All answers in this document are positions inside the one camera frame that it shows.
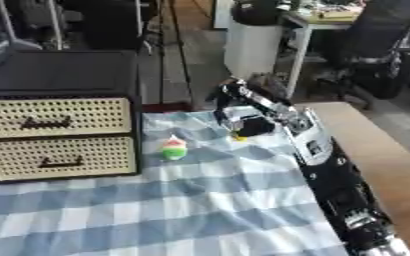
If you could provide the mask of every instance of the desk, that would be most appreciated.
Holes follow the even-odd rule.
[[[347,103],[306,105],[360,168],[410,247],[410,153]]]
[[[304,30],[303,36],[300,42],[298,42],[297,53],[287,85],[287,93],[289,98],[291,98],[295,92],[297,81],[300,76],[303,61],[306,57],[306,51],[308,49],[313,31],[347,29],[356,20],[356,18],[357,16],[346,18],[320,19],[317,16],[304,16],[298,12],[288,12],[284,15],[284,19],[287,19],[299,25]]]

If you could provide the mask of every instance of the floor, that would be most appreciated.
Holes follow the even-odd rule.
[[[225,32],[201,30],[195,27],[184,29],[182,34],[186,63],[192,78],[195,108],[212,109],[213,106],[205,102],[205,97],[211,87],[229,76],[223,64]],[[166,47],[164,100],[165,102],[189,101],[177,45],[174,43],[172,33],[170,35],[168,33],[167,37],[167,41],[171,41]],[[152,56],[143,54],[141,69],[146,102],[157,103],[159,100],[157,54]],[[302,100],[298,93],[295,101]],[[363,113],[410,150],[410,89],[391,101],[376,101],[374,110],[363,111]]]

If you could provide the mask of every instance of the rattan drawer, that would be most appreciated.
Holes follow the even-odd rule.
[[[131,137],[0,142],[0,182],[137,174]]]
[[[0,138],[131,131],[126,98],[0,100]]]

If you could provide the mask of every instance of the gingham tablecloth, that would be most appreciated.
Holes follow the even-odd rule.
[[[160,155],[172,134],[179,161]],[[0,256],[346,255],[288,152],[211,112],[147,114],[140,176],[0,186]]]

